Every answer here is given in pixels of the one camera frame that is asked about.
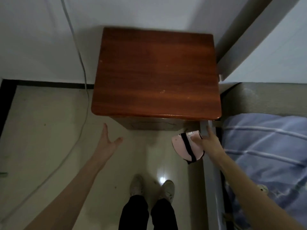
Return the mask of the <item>person's right hand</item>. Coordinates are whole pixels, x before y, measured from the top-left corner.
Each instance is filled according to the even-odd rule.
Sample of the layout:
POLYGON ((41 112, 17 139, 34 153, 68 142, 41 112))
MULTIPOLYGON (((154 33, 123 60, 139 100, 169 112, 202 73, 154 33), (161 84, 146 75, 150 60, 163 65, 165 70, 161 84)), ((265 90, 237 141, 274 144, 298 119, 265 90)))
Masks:
POLYGON ((202 136, 202 139, 204 139, 204 146, 201 148, 216 166, 220 166, 222 159, 226 157, 226 153, 212 128, 210 126, 206 126, 206 128, 208 135, 202 136))

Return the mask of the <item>person's left hand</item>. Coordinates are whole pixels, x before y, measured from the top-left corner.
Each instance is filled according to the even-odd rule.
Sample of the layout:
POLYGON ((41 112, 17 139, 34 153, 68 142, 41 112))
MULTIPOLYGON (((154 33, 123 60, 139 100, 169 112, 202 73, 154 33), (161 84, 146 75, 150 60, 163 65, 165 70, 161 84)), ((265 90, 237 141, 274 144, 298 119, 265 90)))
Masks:
POLYGON ((103 124, 101 137, 98 141, 98 145, 94 151, 93 159, 103 166, 111 158, 117 149, 112 149, 112 141, 109 139, 108 126, 103 124))

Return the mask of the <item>pink pad with black strap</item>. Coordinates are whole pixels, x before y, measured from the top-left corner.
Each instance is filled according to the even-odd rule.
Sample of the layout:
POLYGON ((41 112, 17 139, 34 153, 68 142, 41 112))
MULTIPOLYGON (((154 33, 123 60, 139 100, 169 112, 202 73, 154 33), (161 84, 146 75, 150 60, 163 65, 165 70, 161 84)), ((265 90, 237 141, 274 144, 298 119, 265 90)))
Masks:
POLYGON ((175 152, 184 159, 187 164, 195 163, 202 159, 205 151, 191 140, 191 137, 203 139, 199 130, 184 132, 172 137, 171 142, 175 152))

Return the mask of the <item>person's right forearm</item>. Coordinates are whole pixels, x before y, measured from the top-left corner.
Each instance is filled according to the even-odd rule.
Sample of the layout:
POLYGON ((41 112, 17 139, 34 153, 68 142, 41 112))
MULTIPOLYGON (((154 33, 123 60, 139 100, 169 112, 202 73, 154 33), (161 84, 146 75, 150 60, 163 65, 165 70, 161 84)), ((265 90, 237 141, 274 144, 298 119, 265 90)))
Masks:
POLYGON ((305 230, 267 197, 223 149, 213 156, 253 230, 305 230))

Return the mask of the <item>person's left forearm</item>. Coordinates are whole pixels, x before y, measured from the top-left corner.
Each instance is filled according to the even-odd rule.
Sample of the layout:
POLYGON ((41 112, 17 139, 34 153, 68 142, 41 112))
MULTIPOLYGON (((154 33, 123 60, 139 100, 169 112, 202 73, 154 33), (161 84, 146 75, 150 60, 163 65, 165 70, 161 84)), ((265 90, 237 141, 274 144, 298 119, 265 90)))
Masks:
POLYGON ((72 230, 95 178, 108 158, 93 155, 64 190, 24 230, 72 230))

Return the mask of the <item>person's left white shoe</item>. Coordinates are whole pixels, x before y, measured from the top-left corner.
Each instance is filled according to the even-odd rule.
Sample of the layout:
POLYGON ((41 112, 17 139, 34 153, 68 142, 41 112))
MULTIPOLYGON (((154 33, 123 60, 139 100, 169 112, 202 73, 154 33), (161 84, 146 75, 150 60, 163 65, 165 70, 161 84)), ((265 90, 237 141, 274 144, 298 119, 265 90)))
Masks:
POLYGON ((130 197, 133 196, 142 196, 144 197, 144 180, 140 174, 136 174, 131 183, 129 188, 130 197))

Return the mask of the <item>person's white shoe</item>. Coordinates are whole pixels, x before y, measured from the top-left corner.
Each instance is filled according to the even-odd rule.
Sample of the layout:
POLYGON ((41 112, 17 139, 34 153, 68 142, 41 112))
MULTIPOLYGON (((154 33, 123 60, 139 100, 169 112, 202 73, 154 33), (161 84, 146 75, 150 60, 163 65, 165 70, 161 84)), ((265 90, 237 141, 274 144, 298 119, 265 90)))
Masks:
POLYGON ((172 204, 175 196, 175 184, 171 180, 166 180, 160 189, 158 200, 165 199, 172 204))
POLYGON ((129 188, 130 197, 133 196, 142 196, 144 197, 144 180, 140 174, 136 174, 131 183, 129 188))

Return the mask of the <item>person's right white shoe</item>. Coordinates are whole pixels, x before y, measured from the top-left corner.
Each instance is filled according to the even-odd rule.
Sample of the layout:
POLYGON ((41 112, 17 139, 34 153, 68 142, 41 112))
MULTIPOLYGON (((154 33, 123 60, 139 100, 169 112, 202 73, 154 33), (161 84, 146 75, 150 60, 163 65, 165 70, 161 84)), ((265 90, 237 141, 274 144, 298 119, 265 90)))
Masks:
POLYGON ((175 196, 175 184, 171 180, 166 180, 160 189, 158 200, 165 199, 172 204, 175 196))

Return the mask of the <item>person's left leg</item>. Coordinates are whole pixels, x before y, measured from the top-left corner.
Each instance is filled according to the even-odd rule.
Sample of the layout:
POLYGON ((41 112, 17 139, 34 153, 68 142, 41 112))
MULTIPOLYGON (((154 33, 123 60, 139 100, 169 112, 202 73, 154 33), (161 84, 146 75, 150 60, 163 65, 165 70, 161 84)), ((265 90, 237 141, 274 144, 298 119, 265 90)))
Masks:
POLYGON ((133 195, 122 210, 118 230, 147 230, 148 220, 147 201, 141 195, 133 195))

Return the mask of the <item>person's leg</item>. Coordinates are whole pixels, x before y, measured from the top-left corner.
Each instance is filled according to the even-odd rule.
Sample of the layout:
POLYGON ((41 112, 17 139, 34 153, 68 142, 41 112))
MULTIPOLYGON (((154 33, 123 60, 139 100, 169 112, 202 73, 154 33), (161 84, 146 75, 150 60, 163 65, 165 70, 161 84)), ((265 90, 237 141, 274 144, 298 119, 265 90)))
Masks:
POLYGON ((147 230, 148 220, 147 201, 141 195, 133 195, 122 210, 118 230, 147 230))
POLYGON ((174 209, 166 198, 157 200, 151 217, 154 230, 178 230, 174 209))

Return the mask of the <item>blue striped quilt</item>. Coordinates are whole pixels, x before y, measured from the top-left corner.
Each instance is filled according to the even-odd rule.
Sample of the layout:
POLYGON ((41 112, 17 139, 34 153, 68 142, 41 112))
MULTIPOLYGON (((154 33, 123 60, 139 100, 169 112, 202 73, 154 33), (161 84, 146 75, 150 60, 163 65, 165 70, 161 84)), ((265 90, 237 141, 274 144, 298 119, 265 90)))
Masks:
POLYGON ((307 229, 307 118, 244 113, 223 123, 222 147, 257 187, 307 229))

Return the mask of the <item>brown wooden bedside cabinet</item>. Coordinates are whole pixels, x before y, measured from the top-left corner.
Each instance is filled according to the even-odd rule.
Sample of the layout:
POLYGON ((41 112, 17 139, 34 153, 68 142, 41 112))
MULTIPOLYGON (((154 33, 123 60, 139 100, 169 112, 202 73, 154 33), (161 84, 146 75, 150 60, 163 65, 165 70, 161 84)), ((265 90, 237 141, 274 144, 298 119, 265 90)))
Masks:
POLYGON ((218 120, 213 35, 105 27, 91 111, 129 130, 177 131, 218 120))

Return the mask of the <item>person's right leg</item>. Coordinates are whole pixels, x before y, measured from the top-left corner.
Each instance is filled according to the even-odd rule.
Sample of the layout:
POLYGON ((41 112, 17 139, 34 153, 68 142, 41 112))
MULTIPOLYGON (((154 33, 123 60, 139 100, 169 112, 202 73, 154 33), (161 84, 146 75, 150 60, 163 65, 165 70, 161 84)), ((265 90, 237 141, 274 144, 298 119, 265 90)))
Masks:
POLYGON ((157 200, 151 217, 154 230, 178 230, 174 209, 166 198, 157 200))

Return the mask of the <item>grey bed frame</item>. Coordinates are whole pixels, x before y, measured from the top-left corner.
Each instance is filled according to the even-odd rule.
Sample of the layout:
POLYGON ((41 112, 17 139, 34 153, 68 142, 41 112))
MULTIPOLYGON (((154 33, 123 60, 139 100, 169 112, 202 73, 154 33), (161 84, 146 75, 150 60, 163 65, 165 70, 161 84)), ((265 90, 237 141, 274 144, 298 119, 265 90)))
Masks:
MULTIPOLYGON (((241 113, 307 117, 307 84, 241 82, 220 94, 218 121, 241 113)), ((230 211, 224 178, 207 156, 203 158, 209 230, 234 230, 222 214, 230 211)))

